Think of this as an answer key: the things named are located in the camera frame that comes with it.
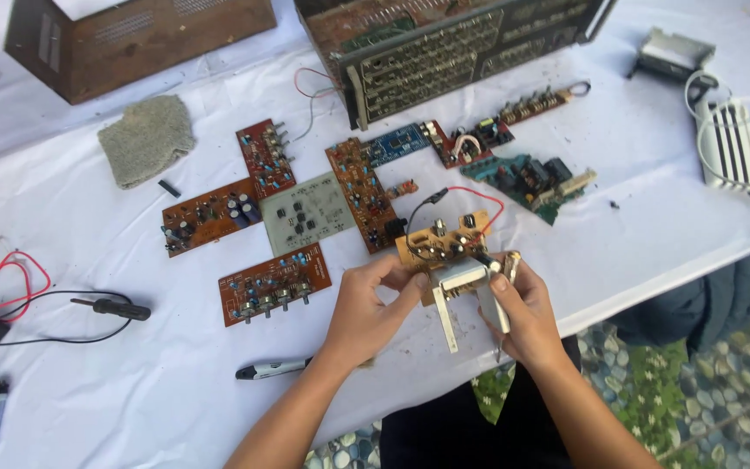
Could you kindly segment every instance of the dark pants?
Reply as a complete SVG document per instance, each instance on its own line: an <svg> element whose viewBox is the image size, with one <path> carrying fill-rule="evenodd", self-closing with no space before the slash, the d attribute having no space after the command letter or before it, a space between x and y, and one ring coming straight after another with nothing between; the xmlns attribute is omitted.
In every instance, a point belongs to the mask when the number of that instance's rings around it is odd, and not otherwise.
<svg viewBox="0 0 750 469"><path fill-rule="evenodd" d="M575 336L563 348L580 369ZM572 463L528 371L516 364L497 424L488 423L470 383L383 419L383 469L419 467L563 467Z"/></svg>

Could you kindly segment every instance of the person's arm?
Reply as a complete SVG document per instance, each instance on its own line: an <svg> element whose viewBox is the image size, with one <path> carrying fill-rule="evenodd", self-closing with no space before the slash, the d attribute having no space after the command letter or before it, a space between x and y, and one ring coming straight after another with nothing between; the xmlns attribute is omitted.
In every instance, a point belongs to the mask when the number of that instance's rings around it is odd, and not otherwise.
<svg viewBox="0 0 750 469"><path fill-rule="evenodd" d="M511 333L491 332L534 378L575 467L660 467L575 368L566 355L546 283L520 263L515 285L497 274L491 289L511 319Z"/></svg>
<svg viewBox="0 0 750 469"><path fill-rule="evenodd" d="M226 469L302 467L334 395L350 373L375 357L421 300L429 280L412 275L395 255L343 274L326 340L297 382L253 426ZM375 287L401 290L389 305Z"/></svg>

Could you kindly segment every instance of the screwdriver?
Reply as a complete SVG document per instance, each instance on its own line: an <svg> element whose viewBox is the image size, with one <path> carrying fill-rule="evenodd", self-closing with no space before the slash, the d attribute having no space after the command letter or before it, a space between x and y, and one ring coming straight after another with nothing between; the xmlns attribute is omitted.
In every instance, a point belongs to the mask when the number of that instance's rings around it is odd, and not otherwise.
<svg viewBox="0 0 750 469"><path fill-rule="evenodd" d="M135 304L117 303L106 298L97 301L86 301L78 298L71 298L71 303L85 304L91 306L94 312L101 314L114 314L126 319L147 320L151 315L151 310L144 306Z"/></svg>

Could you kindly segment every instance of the table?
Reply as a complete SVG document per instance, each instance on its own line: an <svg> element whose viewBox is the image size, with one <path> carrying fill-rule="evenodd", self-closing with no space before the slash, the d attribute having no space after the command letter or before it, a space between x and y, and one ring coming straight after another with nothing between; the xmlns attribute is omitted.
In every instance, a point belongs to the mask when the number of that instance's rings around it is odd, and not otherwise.
<svg viewBox="0 0 750 469"><path fill-rule="evenodd" d="M715 43L710 69L750 94L750 2L622 0L599 39L454 92L412 111L350 132L336 97L315 104L314 131L292 144L300 181L330 170L322 149L352 135L370 139L410 122L469 125L507 99L546 83L592 80L592 92L513 128L509 155L562 157L573 173L599 172L597 186L565 207L550 228L513 202L495 225L492 251L518 249L546 279L564 336L750 253L750 198L704 186L693 148L695 128L678 86L640 73L623 77L652 25ZM291 14L283 3L277 14ZM289 52L239 73L182 85L198 143L163 175L192 198L247 176L234 132L267 118L297 135L308 100L291 82L301 66L319 67L309 50ZM320 89L317 76L302 86ZM155 181L117 189L97 131L118 117L87 122L0 157L0 259L20 248L43 264L57 288L111 289L153 307L150 320L90 346L40 344L0 349L9 376L0 467L216 467L296 379L237 382L258 360L307 357L319 347L345 269L371 258L357 230L322 241L335 286L311 304L292 304L271 320L224 328L217 279L272 258L262 225L169 260L159 230L173 199ZM395 203L400 215L446 185L489 190L446 171L432 149L378 169L384 185L415 178L421 190ZM610 201L620 205L616 210ZM417 227L489 204L469 195L426 207ZM18 291L5 274L0 300ZM384 299L392 294L385 292ZM343 385L315 443L406 406L442 395L495 366L490 334L475 299L453 301L459 352L449 354L438 315L414 310L376 366ZM9 340L100 336L120 319L93 314L65 298L38 301Z"/></svg>

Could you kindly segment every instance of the pen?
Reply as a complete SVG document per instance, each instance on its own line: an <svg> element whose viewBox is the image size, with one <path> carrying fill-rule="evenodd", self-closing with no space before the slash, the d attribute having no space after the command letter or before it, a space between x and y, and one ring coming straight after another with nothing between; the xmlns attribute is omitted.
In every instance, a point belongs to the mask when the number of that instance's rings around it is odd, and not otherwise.
<svg viewBox="0 0 750 469"><path fill-rule="evenodd" d="M238 380L260 380L262 378L276 377L292 371L304 370L312 362L312 358L295 361L277 361L263 365L251 365L236 372Z"/></svg>

